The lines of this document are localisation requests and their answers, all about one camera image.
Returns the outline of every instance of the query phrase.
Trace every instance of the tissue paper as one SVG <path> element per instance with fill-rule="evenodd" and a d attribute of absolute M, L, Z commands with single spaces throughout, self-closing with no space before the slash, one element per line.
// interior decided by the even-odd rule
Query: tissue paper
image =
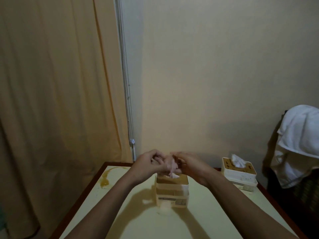
<path fill-rule="evenodd" d="M 245 168 L 247 162 L 238 157 L 236 154 L 232 154 L 232 163 L 237 168 Z"/>

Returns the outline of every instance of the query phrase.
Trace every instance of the beige curtain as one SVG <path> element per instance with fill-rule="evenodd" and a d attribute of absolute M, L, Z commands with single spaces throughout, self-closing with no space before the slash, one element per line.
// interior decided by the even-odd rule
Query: beige curtain
<path fill-rule="evenodd" d="M 113 0 L 0 0 L 0 203 L 50 235 L 105 161 L 131 162 Z"/>

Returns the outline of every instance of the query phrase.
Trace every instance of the white tissue box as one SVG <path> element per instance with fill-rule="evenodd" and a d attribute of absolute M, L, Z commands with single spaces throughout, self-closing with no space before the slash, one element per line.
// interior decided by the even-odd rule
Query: white tissue box
<path fill-rule="evenodd" d="M 254 192 L 258 185 L 256 180 L 257 173 L 250 162 L 246 163 L 245 168 L 237 168 L 230 158 L 222 158 L 221 172 L 241 190 Z"/>
<path fill-rule="evenodd" d="M 189 200 L 187 175 L 178 174 L 179 178 L 155 178 L 156 204 L 169 204 L 170 207 L 186 208 Z"/>

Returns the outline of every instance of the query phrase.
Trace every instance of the table edge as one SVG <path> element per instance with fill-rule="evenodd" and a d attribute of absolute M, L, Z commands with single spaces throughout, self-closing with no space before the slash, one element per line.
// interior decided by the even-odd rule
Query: table edge
<path fill-rule="evenodd" d="M 66 213 L 65 217 L 62 219 L 62 221 L 59 223 L 58 227 L 54 230 L 52 235 L 49 239 L 59 239 L 62 233 L 65 231 L 66 227 L 70 223 L 70 221 L 73 219 L 83 202 L 85 201 L 86 197 L 89 195 L 91 190 L 93 189 L 94 185 L 98 182 L 99 178 L 107 168 L 107 166 L 122 166 L 122 167 L 131 167 L 132 163 L 121 163 L 121 162 L 104 162 L 101 168 L 98 170 L 98 172 L 94 175 L 93 179 L 90 181 L 90 183 L 87 185 L 87 187 L 84 189 L 80 197 L 77 199 L 77 201 L 74 203 L 74 205 L 71 207 L 71 209 Z"/>
<path fill-rule="evenodd" d="M 123 166 L 123 167 L 131 167 L 132 163 L 120 163 L 120 162 L 104 162 L 101 168 L 98 170 L 96 175 L 93 177 L 93 179 L 90 181 L 90 183 L 87 185 L 87 187 L 84 189 L 80 197 L 77 199 L 77 201 L 74 203 L 74 205 L 71 207 L 71 209 L 68 211 L 68 213 L 65 215 L 65 217 L 62 219 L 62 221 L 59 223 L 58 227 L 54 230 L 51 237 L 49 239 L 59 239 L 62 233 L 65 231 L 66 227 L 76 214 L 76 212 L 79 210 L 83 202 L 85 201 L 86 197 L 89 195 L 91 190 L 93 189 L 94 185 L 98 182 L 99 178 L 107 168 L 107 166 Z M 300 239 L 308 239 L 306 235 L 299 229 L 299 227 L 294 223 L 294 221 L 285 213 L 285 211 L 280 207 L 280 205 L 277 203 L 277 201 L 274 200 L 274 198 L 267 192 L 267 190 L 258 183 L 257 188 L 260 190 L 260 192 L 266 197 L 266 199 L 271 203 L 271 205 L 275 208 L 275 210 L 280 214 L 280 216 L 285 220 L 285 222 L 290 226 L 290 228 L 297 234 L 297 236 Z"/>

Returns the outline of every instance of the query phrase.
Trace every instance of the white table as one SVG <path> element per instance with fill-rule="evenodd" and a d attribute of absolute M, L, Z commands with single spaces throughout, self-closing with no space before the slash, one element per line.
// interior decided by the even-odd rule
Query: white table
<path fill-rule="evenodd" d="M 90 191 L 86 198 L 81 199 L 84 201 L 77 201 L 74 205 L 79 207 L 76 213 L 76 208 L 70 210 L 75 213 L 73 218 L 67 215 L 51 238 L 66 237 L 129 168 L 107 166 L 105 171 L 112 169 L 107 176 L 109 185 L 102 188 L 100 177 L 104 171 L 102 167 L 98 173 L 100 178 L 91 181 L 92 189 L 86 188 L 86 193 Z M 169 215 L 158 213 L 154 182 L 155 175 L 129 193 L 106 238 L 242 238 L 209 190 L 190 177 L 188 208 L 172 209 Z M 276 221 L 296 234 L 259 189 L 254 193 L 242 192 Z"/>

